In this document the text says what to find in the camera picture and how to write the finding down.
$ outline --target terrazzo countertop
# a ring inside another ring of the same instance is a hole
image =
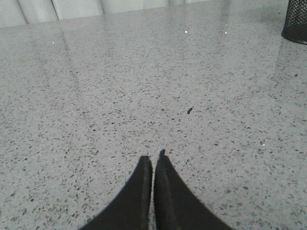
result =
[[[165,148],[230,227],[306,230],[307,46],[281,37],[286,9],[212,0],[1,28],[0,229],[77,230]]]

